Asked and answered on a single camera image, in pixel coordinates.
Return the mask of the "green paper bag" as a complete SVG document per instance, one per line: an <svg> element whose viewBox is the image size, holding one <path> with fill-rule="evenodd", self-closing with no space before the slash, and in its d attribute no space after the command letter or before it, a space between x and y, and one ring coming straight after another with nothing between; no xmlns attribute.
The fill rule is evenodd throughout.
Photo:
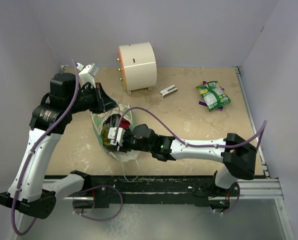
<svg viewBox="0 0 298 240"><path fill-rule="evenodd" d="M91 119L92 119L93 129L98 139L99 145L110 157L117 160L121 164L124 179L127 182L132 183L137 180L140 173L140 167L137 160L139 151L131 150L127 153L119 152L114 148L113 145L110 145L110 140L108 139L109 127L116 127L116 124L118 123L121 115L129 108L131 108L131 106L128 103L119 104L119 107L111 111L108 111L106 113L101 113L101 114L93 113L91 116ZM133 112L130 111L126 113L124 118L131 122L130 128L128 130L132 130L136 125L136 118L134 117ZM124 163L130 162L130 161L135 161L138 169L137 176L132 180L126 177L125 171L124 171Z"/></svg>

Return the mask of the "purple snack packet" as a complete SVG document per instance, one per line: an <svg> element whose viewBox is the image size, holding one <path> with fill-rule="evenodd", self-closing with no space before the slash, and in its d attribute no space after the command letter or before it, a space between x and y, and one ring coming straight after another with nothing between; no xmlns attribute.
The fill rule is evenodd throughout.
<svg viewBox="0 0 298 240"><path fill-rule="evenodd" d="M227 102L228 97L224 91L219 87L208 88L200 86L197 88L199 94L202 96L202 102L209 111L223 110L224 104Z"/></svg>

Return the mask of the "yellow green snack packet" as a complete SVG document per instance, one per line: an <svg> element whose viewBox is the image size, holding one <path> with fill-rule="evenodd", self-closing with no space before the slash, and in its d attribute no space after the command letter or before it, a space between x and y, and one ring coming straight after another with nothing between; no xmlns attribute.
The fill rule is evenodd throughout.
<svg viewBox="0 0 298 240"><path fill-rule="evenodd" d="M218 81L204 81L196 87L208 111L222 110L231 103L231 99L220 87Z"/></svg>

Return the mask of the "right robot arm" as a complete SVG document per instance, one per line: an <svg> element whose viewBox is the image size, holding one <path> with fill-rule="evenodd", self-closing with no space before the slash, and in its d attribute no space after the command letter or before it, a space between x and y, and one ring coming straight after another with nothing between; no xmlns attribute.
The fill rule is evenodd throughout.
<svg viewBox="0 0 298 240"><path fill-rule="evenodd" d="M110 143L123 153L140 151L150 153L162 162L183 159L208 160L221 163L221 170L214 174L211 190L224 195L237 180L253 180L257 149L235 133L214 140L188 140L157 134L146 124L132 130L121 127L110 133Z"/></svg>

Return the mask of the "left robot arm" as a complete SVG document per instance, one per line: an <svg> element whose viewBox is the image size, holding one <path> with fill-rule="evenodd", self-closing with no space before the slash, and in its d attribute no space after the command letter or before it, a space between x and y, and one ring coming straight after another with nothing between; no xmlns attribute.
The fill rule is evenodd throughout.
<svg viewBox="0 0 298 240"><path fill-rule="evenodd" d="M45 219L60 200L74 193L88 195L92 189L89 174L74 170L55 183L44 185L46 170L73 114L102 114L117 106L101 83L89 80L80 85L72 73L56 74L50 81L50 91L33 110L25 155L14 182L0 193L0 205Z"/></svg>

